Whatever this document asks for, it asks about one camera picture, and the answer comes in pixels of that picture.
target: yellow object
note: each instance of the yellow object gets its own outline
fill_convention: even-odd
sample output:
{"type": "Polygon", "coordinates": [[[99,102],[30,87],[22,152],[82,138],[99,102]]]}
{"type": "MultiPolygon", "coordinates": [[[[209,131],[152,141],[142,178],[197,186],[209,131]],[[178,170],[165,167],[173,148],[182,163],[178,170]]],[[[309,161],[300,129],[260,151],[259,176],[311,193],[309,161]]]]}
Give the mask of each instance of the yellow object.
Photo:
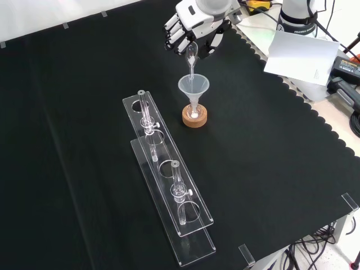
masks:
{"type": "MultiPolygon", "coordinates": [[[[265,2],[265,1],[249,0],[249,1],[246,1],[246,4],[250,7],[256,7],[262,11],[268,11],[271,7],[270,1],[265,2]]],[[[253,8],[250,8],[250,7],[246,8],[250,15],[252,15],[253,13],[255,13],[255,14],[258,13],[256,10],[254,10],[253,8]]]]}

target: battery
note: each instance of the battery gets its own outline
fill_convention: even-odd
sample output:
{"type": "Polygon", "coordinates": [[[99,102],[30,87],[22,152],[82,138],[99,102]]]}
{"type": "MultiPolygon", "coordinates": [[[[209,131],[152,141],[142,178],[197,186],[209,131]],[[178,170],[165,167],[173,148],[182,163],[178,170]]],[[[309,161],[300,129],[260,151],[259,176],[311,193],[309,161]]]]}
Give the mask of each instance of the battery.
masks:
{"type": "Polygon", "coordinates": [[[331,75],[341,77],[348,83],[360,85],[360,63],[338,56],[332,66],[331,75]]]}

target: robot finger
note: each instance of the robot finger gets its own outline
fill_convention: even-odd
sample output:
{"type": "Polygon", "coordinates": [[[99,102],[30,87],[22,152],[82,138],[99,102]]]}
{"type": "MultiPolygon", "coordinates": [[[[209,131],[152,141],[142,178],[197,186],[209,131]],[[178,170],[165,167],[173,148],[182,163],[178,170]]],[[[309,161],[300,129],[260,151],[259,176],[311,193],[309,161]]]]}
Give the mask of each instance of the robot finger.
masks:
{"type": "Polygon", "coordinates": [[[185,35],[185,31],[183,29],[177,30],[171,37],[168,38],[170,44],[174,44],[179,40],[183,35],[185,35]]]}
{"type": "Polygon", "coordinates": [[[164,25],[163,29],[165,31],[169,31],[179,20],[179,16],[177,13],[175,13],[174,16],[171,17],[171,19],[164,25]]]}
{"type": "Polygon", "coordinates": [[[169,36],[171,37],[173,34],[175,34],[179,29],[182,28],[181,22],[178,21],[169,31],[169,36]]]}
{"type": "Polygon", "coordinates": [[[194,37],[191,34],[188,34],[187,37],[185,37],[181,43],[179,44],[179,46],[177,47],[177,49],[175,50],[175,53],[177,53],[178,55],[182,55],[183,53],[185,53],[186,48],[189,47],[189,45],[194,41],[194,37]]]}
{"type": "Polygon", "coordinates": [[[174,48],[175,43],[178,42],[185,35],[185,31],[180,28],[177,30],[171,37],[168,35],[168,38],[165,42],[165,49],[170,51],[174,48]]]}

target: clear plastic stand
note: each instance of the clear plastic stand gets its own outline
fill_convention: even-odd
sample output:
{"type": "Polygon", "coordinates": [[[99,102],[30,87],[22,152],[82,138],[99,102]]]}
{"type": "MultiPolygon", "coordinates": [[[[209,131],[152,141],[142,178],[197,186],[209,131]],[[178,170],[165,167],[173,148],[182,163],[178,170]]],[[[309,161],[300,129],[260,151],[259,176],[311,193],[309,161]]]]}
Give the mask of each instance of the clear plastic stand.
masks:
{"type": "Polygon", "coordinates": [[[131,145],[180,266],[215,252],[214,221],[150,93],[125,98],[137,139],[131,145]]]}
{"type": "Polygon", "coordinates": [[[241,246],[238,247],[238,249],[240,249],[240,252],[242,256],[244,256],[249,267],[252,267],[255,264],[255,259],[250,253],[249,249],[246,247],[246,245],[242,244],[241,246]]]}

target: black tablecloth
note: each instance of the black tablecloth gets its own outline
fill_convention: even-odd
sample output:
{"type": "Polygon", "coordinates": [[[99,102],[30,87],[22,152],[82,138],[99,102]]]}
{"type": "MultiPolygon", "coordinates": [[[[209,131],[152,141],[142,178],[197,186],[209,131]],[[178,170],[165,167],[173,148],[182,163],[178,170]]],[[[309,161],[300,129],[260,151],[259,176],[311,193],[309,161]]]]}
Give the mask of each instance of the black tablecloth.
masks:
{"type": "Polygon", "coordinates": [[[191,269],[241,269],[350,212],[359,160],[234,30],[196,72],[208,122],[185,127],[184,58],[164,50],[176,1],[130,4],[0,50],[1,269],[175,269],[131,149],[122,99],[152,94],[214,224],[217,253],[191,269]]]}

